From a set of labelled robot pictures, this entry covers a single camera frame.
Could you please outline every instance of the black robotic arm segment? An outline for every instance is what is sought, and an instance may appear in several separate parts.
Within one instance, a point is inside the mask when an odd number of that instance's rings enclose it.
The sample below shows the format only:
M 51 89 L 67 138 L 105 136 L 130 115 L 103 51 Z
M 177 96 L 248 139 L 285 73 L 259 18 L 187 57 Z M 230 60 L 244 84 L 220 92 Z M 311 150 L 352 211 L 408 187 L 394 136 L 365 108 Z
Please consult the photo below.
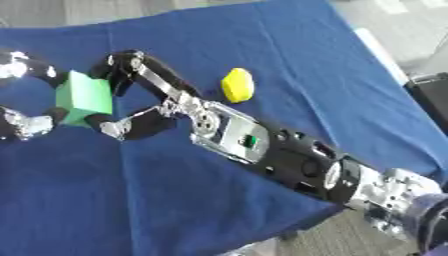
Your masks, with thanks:
M 259 124 L 268 132 L 269 148 L 251 169 L 317 199 L 340 204 L 350 200 L 360 179 L 357 162 L 304 133 Z

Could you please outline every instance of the robotic hand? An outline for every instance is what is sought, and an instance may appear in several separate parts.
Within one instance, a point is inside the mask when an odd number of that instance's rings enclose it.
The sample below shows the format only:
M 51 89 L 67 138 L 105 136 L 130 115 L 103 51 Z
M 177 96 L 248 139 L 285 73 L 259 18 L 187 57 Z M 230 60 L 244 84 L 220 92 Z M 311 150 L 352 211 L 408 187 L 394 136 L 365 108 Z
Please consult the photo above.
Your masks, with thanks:
M 22 52 L 0 52 L 0 80 L 19 79 L 24 75 L 39 78 L 56 88 L 65 79 L 65 72 L 33 59 Z M 67 111 L 50 108 L 42 116 L 28 117 L 19 111 L 0 106 L 0 140 L 28 140 L 49 133 Z
M 448 243 L 448 195 L 428 178 L 403 169 L 381 174 L 306 134 L 257 120 L 199 93 L 155 58 L 139 51 L 109 55 L 91 73 L 107 79 L 116 96 L 134 82 L 160 105 L 113 122 L 94 114 L 85 120 L 119 140 L 140 139 L 191 120 L 191 141 L 291 190 L 364 213 L 387 235 L 417 242 L 421 252 Z

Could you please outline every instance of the robotic finger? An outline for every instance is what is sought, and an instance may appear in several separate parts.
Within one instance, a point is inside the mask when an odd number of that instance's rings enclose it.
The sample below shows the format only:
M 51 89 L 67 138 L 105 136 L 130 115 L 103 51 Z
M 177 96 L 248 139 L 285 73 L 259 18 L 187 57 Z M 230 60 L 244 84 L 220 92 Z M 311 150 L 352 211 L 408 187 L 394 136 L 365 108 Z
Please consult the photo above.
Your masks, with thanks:
M 56 89 L 67 77 L 67 73 L 33 59 L 19 51 L 0 52 L 0 80 L 11 82 L 23 76 L 32 76 Z M 63 108 L 53 107 L 41 116 L 28 117 L 25 114 L 0 106 L 0 139 L 28 140 L 53 130 L 67 115 Z
M 180 93 L 199 96 L 194 87 L 161 61 L 136 50 L 108 55 L 94 65 L 89 76 L 106 79 L 114 96 L 124 96 L 132 84 L 138 83 L 161 102 L 135 111 L 119 121 L 113 121 L 110 115 L 99 114 L 85 118 L 94 130 L 118 140 L 143 139 L 175 127 L 180 116 L 176 115 L 174 107 Z

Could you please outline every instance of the table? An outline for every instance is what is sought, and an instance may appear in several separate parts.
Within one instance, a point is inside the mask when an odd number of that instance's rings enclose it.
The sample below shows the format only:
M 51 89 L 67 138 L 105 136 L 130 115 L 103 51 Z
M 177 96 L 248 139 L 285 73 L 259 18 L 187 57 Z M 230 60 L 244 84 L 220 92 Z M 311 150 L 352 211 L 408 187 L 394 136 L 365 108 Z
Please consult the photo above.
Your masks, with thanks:
M 2 29 L 0 44 L 82 72 L 111 51 L 141 49 L 215 100 L 222 100 L 219 80 L 244 67 L 256 92 L 236 109 L 322 138 L 380 170 L 447 181 L 446 137 L 326 1 Z M 0 102 L 40 114 L 54 93 L 27 78 L 1 86 Z M 135 86 L 117 100 L 117 113 L 156 103 Z M 215 255 L 338 211 L 192 145 L 186 121 L 121 145 L 79 127 L 0 145 L 0 255 Z

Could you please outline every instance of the green cube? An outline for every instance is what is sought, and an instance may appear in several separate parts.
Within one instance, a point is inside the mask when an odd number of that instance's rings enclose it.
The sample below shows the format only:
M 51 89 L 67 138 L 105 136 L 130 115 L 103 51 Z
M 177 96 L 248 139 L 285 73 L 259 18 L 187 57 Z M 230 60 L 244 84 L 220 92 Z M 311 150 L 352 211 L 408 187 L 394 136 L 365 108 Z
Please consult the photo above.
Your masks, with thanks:
M 56 106 L 69 111 L 63 124 L 87 126 L 91 114 L 112 114 L 112 93 L 108 81 L 70 71 L 68 79 L 56 89 Z

